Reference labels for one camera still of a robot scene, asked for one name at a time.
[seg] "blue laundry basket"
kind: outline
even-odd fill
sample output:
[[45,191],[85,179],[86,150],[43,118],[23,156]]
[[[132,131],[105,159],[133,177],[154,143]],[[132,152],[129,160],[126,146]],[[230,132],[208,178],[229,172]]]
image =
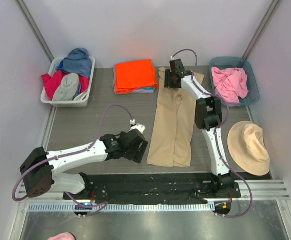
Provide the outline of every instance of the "blue laundry basket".
[[228,105],[230,107],[247,107],[259,101],[260,93],[256,82],[256,77],[251,64],[247,60],[244,60],[240,57],[221,56],[215,57],[210,61],[210,79],[212,84],[212,91],[213,93],[216,93],[214,79],[212,77],[212,67],[217,67],[220,70],[224,70],[227,68],[243,68],[247,75],[246,86],[249,90],[249,93],[247,94],[245,99],[239,97],[240,103],[229,102]]

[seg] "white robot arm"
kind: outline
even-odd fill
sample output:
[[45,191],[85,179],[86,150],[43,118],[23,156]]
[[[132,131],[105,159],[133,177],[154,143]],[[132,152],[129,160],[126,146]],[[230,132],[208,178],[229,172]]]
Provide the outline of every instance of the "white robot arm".
[[221,99],[201,86],[191,71],[186,71],[181,59],[170,61],[171,70],[165,71],[165,88],[183,88],[196,100],[195,124],[202,131],[211,158],[212,185],[216,194],[228,193],[235,186],[224,146],[220,125],[222,123]]
[[141,163],[148,142],[145,141],[143,132],[146,127],[135,124],[128,133],[119,135],[106,134],[91,143],[62,151],[45,152],[43,147],[32,151],[20,167],[24,174],[38,163],[49,160],[31,170],[23,179],[27,197],[35,198],[48,192],[70,192],[73,195],[82,193],[90,188],[87,175],[64,173],[90,163],[104,162],[112,159],[126,158],[136,163]]
[[[204,87],[198,83],[195,76],[193,76],[193,80],[192,80],[191,75],[183,77],[181,79],[181,88],[187,90],[195,100],[211,98],[211,96],[209,96],[210,93],[207,90],[205,90]],[[216,139],[215,139],[215,138],[218,138],[218,143],[219,143],[221,154],[223,156],[223,160],[226,163],[228,163],[227,159],[226,159],[224,145],[222,143],[221,128],[213,127],[213,128],[210,128],[209,131],[207,129],[201,129],[201,131],[205,137],[207,147],[208,147],[208,150],[210,153],[211,172],[215,176],[218,176],[219,174],[221,174],[221,175],[228,174],[229,169],[225,166],[225,164],[220,159],[218,149],[217,149],[217,143],[216,143]]]

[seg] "straw hat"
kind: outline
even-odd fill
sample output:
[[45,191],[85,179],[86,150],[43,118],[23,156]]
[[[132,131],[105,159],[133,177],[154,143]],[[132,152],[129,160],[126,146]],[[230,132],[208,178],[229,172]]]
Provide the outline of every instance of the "straw hat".
[[233,160],[247,173],[263,176],[270,171],[261,127],[250,121],[238,122],[229,132],[227,146]]

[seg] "folded orange cloth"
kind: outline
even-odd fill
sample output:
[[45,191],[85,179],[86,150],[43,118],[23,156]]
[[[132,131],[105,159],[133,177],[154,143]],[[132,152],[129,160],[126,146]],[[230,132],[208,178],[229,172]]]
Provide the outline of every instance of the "folded orange cloth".
[[131,93],[141,88],[158,88],[156,69],[152,61],[128,61],[115,65],[115,92]]

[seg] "pink cloth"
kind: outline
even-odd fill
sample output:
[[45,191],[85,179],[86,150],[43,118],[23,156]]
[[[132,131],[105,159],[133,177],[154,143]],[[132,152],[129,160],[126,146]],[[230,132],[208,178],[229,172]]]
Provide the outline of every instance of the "pink cloth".
[[248,95],[248,76],[243,68],[220,70],[212,67],[212,76],[216,94],[228,103],[239,104],[239,97],[244,99]]
[[[55,92],[61,85],[64,76],[69,75],[69,73],[63,73],[61,70],[57,71],[52,77],[47,73],[41,76],[45,88],[47,97],[52,101]],[[88,90],[89,78],[86,76],[79,75],[79,80],[81,84],[81,94]]]
[[71,233],[65,232],[58,236],[50,237],[48,240],[75,240],[75,237]]

